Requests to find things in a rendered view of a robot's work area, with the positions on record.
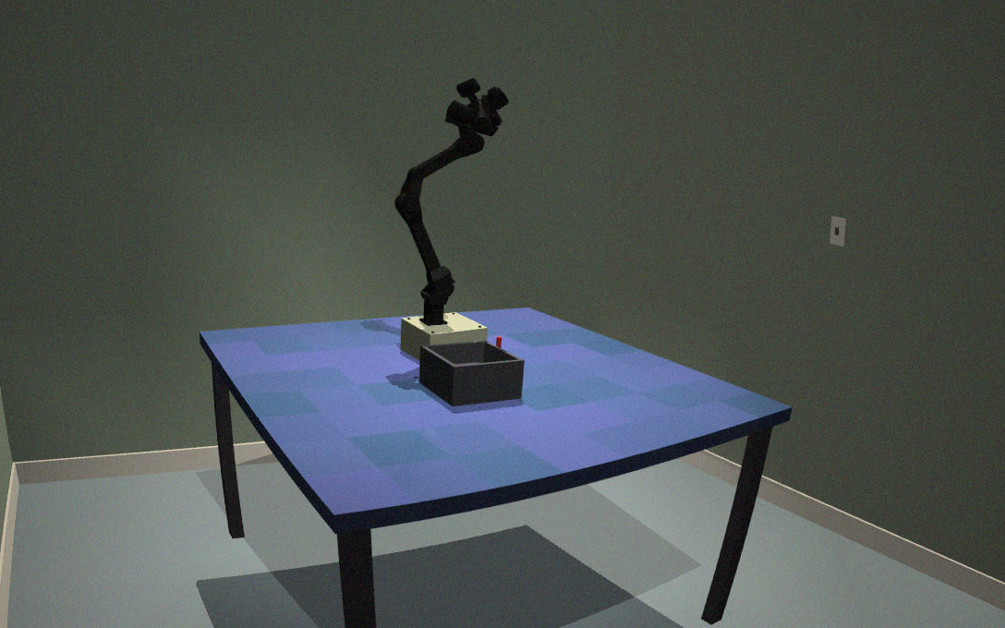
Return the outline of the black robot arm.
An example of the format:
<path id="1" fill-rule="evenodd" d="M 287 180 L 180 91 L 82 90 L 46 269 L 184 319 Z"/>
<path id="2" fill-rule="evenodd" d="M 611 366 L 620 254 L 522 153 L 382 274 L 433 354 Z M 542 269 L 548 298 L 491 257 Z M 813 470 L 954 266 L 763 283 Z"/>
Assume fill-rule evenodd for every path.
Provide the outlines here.
<path id="1" fill-rule="evenodd" d="M 487 96 L 483 95 L 482 99 L 483 103 L 490 107 L 492 114 L 495 114 L 495 111 L 505 104 L 509 104 L 509 99 L 504 95 L 501 88 L 497 87 L 490 88 Z M 454 290 L 454 280 L 451 278 L 447 265 L 439 263 L 427 230 L 424 229 L 421 204 L 418 200 L 422 181 L 424 177 L 436 173 L 456 159 L 463 159 L 474 152 L 483 150 L 483 138 L 477 132 L 493 136 L 498 129 L 491 123 L 490 112 L 483 111 L 483 109 L 474 112 L 471 107 L 457 101 L 450 103 L 445 122 L 459 127 L 460 138 L 451 147 L 447 147 L 447 150 L 438 152 L 431 159 L 412 167 L 405 182 L 403 182 L 400 194 L 394 201 L 395 208 L 409 225 L 411 235 L 415 238 L 415 243 L 418 246 L 418 255 L 422 258 L 424 268 L 426 268 L 428 284 L 420 291 L 424 297 L 424 319 L 418 320 L 427 326 L 448 323 L 443 318 L 443 305 L 447 304 L 448 297 Z"/>

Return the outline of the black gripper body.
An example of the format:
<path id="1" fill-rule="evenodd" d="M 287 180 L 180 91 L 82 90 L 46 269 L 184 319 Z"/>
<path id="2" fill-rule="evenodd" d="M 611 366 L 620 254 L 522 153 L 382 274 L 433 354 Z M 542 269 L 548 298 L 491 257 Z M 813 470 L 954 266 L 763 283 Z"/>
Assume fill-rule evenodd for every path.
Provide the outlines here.
<path id="1" fill-rule="evenodd" d="M 460 95 L 461 98 L 468 97 L 469 101 L 471 102 L 469 107 L 472 108 L 472 111 L 475 112 L 478 109 L 483 109 L 483 111 L 490 112 L 490 107 L 488 104 L 483 103 L 483 99 L 478 99 L 478 97 L 475 95 L 475 92 L 480 91 L 480 86 L 475 78 L 473 79 L 471 78 L 463 82 L 463 84 L 456 85 L 456 90 L 459 93 L 461 93 Z M 498 126 L 502 123 L 501 115 L 497 113 L 492 114 L 490 112 L 490 118 L 491 118 L 491 123 L 495 126 Z"/>

